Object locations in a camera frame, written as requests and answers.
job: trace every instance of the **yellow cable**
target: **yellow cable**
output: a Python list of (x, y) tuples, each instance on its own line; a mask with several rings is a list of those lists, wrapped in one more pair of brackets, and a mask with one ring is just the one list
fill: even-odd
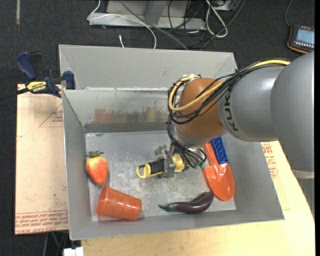
[[(284, 66), (287, 66), (290, 64), (289, 61), (286, 61), (286, 60), (282, 60), (282, 59), (269, 59), (269, 60), (264, 60), (264, 61), (261, 61), (257, 64), (254, 64), (252, 66), (249, 67), (249, 69), (252, 69), (252, 68), (256, 68), (256, 67), (259, 67), (259, 66), (262, 66), (262, 65), (269, 65), (269, 64), (279, 64), (279, 65), (284, 65)], [(181, 106), (181, 107), (174, 107), (172, 105), (172, 99), (174, 97), (174, 94), (176, 93), (179, 85), (182, 83), (182, 82), (186, 82), (188, 80), (191, 80), (191, 79), (194, 79), (194, 78), (198, 78), (197, 75), (193, 75), (193, 76), (188, 76), (186, 78), (183, 78), (181, 80), (179, 80), (175, 87), (173, 87), (170, 95), (169, 95), (169, 99), (168, 99), (168, 106), (169, 108), (172, 110), (172, 111), (175, 111), (175, 112), (178, 112), (178, 111), (183, 111), (189, 107), (191, 107), (192, 105), (196, 104), (197, 102), (199, 102), (200, 100), (202, 100), (204, 97), (206, 97), (207, 95), (211, 94), (212, 92), (214, 92), (216, 89), (218, 89), (220, 87), (220, 84), (217, 84), (216, 86), (212, 87), (210, 90), (208, 90), (207, 92), (205, 92), (204, 94), (202, 94), (201, 96), (199, 96), (198, 98), (195, 98), (193, 101), (189, 102), (188, 104), (184, 105), (184, 106)]]

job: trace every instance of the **orange shovel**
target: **orange shovel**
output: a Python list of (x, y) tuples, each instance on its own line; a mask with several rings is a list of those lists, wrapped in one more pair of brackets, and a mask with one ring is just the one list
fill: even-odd
[(229, 163), (218, 163), (210, 143), (203, 146), (210, 166), (204, 167), (207, 182), (217, 198), (229, 201), (235, 194), (235, 180)]

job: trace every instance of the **purple eggplant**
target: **purple eggplant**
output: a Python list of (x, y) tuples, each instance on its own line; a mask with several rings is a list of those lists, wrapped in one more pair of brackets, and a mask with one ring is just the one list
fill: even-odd
[(179, 212), (185, 214), (200, 214), (207, 210), (214, 200), (212, 191), (204, 192), (192, 201), (172, 202), (166, 205), (159, 205), (161, 209), (167, 212)]

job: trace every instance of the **dark floor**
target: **dark floor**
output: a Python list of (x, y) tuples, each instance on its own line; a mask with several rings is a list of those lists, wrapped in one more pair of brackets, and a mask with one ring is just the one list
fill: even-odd
[[(90, 27), (88, 14), (98, 1), (90, 0), (20, 0), (20, 19), (17, 25), (17, 1), (2, 0), (0, 4), (0, 96), (14, 93), (16, 84), (25, 83), (26, 76), (16, 66), (18, 54), (41, 52), (42, 69), (53, 77), (60, 75), (58, 45), (96, 45), (121, 47), (118, 35), (129, 48), (151, 48), (150, 32), (146, 28)], [(294, 60), (300, 53), (287, 48), (289, 28), (285, 12), (290, 0), (246, 0), (238, 16), (229, 25), (228, 35), (213, 39), (203, 51), (233, 52), (239, 68), (265, 58)], [(315, 25), (315, 1), (293, 0), (287, 12), (290, 25)], [(158, 49), (183, 49), (172, 38), (154, 29)], [(184, 33), (172, 33), (188, 49), (199, 51), (195, 36), (188, 40)], [(56, 255), (59, 243), (70, 246), (62, 232), (15, 236), (15, 157), (16, 157), (15, 97), (0, 101), (0, 255), (42, 255), (47, 240), (47, 255)]]

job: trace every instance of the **strawberry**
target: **strawberry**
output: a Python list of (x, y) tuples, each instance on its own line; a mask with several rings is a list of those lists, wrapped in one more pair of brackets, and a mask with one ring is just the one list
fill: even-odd
[(89, 151), (87, 155), (89, 159), (85, 162), (86, 173), (97, 185), (105, 183), (108, 176), (108, 162), (103, 156), (100, 156), (102, 154), (104, 153), (100, 150)]

